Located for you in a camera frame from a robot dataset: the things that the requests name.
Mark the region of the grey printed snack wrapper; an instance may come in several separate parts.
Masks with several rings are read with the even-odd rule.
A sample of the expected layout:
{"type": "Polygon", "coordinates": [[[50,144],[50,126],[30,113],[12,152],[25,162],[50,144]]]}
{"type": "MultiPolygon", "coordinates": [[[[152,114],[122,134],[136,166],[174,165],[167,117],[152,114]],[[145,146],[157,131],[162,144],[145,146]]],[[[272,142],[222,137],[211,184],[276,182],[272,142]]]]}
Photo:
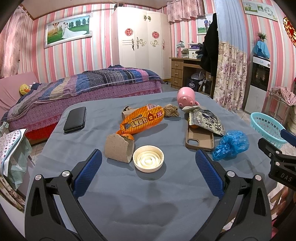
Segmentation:
{"type": "Polygon", "coordinates": [[[199,105],[186,106],[182,111],[188,114],[188,123],[191,128],[203,128],[216,135],[225,135],[221,120],[210,110],[199,105]]]}

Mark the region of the yellow duck plush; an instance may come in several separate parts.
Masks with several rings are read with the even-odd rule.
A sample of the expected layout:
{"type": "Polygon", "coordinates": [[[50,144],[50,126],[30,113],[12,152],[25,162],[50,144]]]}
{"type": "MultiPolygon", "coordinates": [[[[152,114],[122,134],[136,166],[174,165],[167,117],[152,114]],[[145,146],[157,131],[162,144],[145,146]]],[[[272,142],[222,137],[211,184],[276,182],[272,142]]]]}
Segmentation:
{"type": "Polygon", "coordinates": [[[19,92],[22,96],[24,96],[24,95],[28,94],[30,92],[30,90],[31,90],[31,88],[28,85],[22,84],[20,86],[19,92]]]}

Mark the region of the brown phone case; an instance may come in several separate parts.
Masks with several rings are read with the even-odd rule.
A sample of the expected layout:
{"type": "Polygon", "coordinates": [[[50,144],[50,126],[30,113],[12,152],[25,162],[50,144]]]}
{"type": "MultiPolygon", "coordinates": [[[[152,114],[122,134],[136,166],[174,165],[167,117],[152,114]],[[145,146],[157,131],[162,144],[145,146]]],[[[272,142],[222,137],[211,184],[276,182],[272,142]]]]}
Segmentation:
{"type": "Polygon", "coordinates": [[[185,146],[188,149],[204,149],[212,151],[215,148],[214,135],[212,132],[203,128],[188,127],[185,139],[185,146]]]}

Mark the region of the black hanging coat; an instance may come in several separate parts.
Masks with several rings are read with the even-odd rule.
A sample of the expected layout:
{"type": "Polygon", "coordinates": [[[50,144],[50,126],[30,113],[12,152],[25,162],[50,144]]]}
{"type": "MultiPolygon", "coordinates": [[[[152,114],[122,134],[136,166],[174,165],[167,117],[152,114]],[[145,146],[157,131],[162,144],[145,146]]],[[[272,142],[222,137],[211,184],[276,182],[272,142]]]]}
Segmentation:
{"type": "Polygon", "coordinates": [[[219,53],[219,38],[218,38],[218,24],[217,15],[213,14],[213,21],[208,28],[205,35],[202,48],[202,58],[200,61],[200,66],[211,73],[213,77],[217,75],[217,65],[218,65],[218,53],[219,53]]]}

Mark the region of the pink clothes on rack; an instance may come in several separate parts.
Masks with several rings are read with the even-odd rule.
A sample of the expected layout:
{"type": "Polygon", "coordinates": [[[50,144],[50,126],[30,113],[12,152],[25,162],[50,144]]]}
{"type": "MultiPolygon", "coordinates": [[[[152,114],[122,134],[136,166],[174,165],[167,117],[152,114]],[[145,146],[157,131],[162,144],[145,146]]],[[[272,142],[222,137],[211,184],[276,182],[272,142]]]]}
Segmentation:
{"type": "Polygon", "coordinates": [[[296,96],[288,87],[273,87],[271,92],[279,94],[289,106],[294,106],[296,104],[296,96]]]}

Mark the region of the turquoise plastic basket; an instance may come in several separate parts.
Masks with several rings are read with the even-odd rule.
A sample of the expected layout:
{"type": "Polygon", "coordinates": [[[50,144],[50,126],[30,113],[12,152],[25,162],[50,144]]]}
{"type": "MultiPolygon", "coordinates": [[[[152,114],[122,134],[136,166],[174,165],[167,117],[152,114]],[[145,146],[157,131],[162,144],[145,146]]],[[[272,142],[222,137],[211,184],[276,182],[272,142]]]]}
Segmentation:
{"type": "Polygon", "coordinates": [[[252,113],[250,126],[278,149],[287,143],[280,135],[281,130],[285,129],[283,125],[267,114],[252,113]]]}

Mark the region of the white box on desk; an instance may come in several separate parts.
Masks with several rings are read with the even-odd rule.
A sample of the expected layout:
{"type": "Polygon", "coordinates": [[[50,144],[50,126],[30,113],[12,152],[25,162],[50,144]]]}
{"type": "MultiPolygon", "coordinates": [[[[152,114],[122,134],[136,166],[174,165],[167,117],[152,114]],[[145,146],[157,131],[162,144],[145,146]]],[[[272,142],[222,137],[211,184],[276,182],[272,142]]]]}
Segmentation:
{"type": "Polygon", "coordinates": [[[190,59],[197,59],[198,55],[202,53],[202,50],[198,49],[189,49],[189,58],[190,59]]]}

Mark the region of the brown paper ball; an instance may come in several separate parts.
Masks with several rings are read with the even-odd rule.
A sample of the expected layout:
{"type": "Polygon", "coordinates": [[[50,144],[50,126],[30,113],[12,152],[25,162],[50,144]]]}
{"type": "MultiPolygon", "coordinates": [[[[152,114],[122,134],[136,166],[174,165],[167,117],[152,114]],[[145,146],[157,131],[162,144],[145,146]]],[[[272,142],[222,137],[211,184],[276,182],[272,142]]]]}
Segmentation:
{"type": "Polygon", "coordinates": [[[165,105],[164,106],[164,112],[165,112],[165,118],[178,117],[179,116],[178,107],[174,106],[172,104],[165,105]]]}

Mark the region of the grey-blue table cloth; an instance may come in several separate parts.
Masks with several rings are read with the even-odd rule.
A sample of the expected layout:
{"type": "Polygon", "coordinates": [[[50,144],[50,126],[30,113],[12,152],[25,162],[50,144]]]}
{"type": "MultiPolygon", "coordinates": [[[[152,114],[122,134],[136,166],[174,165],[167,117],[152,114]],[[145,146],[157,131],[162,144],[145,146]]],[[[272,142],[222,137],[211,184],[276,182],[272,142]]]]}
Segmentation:
{"type": "MultiPolygon", "coordinates": [[[[38,156],[35,174],[56,177],[104,150],[106,138],[119,129],[126,106],[176,103],[175,92],[83,102],[84,129],[63,131],[68,111],[38,156]]],[[[187,122],[183,115],[135,135],[136,147],[160,148],[165,160],[154,173],[138,171],[133,163],[103,158],[102,165],[79,202],[108,240],[189,240],[202,226],[218,198],[208,188],[195,152],[185,147],[187,122]]]]}

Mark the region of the blue plastic bag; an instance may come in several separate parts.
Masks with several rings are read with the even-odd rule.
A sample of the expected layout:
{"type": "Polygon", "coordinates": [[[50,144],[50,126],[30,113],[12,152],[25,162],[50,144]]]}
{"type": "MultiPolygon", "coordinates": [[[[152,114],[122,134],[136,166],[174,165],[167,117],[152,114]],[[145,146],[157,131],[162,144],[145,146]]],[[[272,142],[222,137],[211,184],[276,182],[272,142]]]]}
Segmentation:
{"type": "Polygon", "coordinates": [[[219,141],[212,152],[212,159],[232,159],[249,149],[248,136],[242,131],[228,131],[219,141]]]}

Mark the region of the framed wedding photo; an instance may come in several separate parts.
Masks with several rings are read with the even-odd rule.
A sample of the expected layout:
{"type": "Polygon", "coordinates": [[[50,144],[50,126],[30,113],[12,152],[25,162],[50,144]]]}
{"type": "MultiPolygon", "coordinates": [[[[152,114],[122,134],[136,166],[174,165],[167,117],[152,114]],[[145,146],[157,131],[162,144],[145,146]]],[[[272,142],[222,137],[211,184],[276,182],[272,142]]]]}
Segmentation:
{"type": "Polygon", "coordinates": [[[44,48],[92,37],[92,14],[70,16],[45,25],[44,48]]]}

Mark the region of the pink window curtain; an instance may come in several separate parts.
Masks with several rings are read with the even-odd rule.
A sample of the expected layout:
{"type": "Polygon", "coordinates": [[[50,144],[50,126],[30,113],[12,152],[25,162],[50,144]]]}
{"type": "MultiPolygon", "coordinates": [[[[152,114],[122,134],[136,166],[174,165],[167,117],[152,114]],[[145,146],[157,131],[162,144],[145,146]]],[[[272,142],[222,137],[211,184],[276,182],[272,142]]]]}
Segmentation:
{"type": "Polygon", "coordinates": [[[1,78],[16,75],[27,12],[18,6],[1,31],[1,78]]]}

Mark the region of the bed with purple sheet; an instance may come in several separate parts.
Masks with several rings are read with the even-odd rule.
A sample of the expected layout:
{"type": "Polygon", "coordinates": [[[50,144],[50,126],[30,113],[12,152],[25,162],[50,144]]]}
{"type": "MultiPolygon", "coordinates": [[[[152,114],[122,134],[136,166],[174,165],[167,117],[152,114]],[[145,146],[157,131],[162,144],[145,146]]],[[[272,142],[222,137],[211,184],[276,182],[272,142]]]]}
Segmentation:
{"type": "Polygon", "coordinates": [[[83,93],[76,97],[43,102],[34,105],[23,116],[14,121],[3,121],[9,125],[9,131],[26,128],[26,137],[31,143],[38,143],[50,137],[62,113],[70,106],[91,100],[122,98],[130,96],[161,93],[163,81],[144,81],[142,83],[124,84],[104,87],[83,93]]]}

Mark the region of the wall picture right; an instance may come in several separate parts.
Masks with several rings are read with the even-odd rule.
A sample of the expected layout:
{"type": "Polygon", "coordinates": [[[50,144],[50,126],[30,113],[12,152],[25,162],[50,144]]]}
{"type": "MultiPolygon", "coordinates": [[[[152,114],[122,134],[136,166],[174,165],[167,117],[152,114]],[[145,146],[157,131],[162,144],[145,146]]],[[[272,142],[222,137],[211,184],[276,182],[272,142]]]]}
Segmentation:
{"type": "Polygon", "coordinates": [[[278,21],[275,9],[272,5],[255,1],[242,1],[245,14],[260,16],[273,21],[278,21]]]}

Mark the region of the orange snack bag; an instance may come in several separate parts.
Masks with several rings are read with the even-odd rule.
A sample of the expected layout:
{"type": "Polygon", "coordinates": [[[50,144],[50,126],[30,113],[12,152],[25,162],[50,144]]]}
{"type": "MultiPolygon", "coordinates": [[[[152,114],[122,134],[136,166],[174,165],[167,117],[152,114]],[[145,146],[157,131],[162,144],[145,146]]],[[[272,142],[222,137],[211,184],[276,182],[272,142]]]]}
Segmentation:
{"type": "Polygon", "coordinates": [[[128,115],[120,124],[119,135],[143,132],[153,126],[158,125],[164,118],[164,108],[159,105],[148,104],[136,109],[128,115]]]}

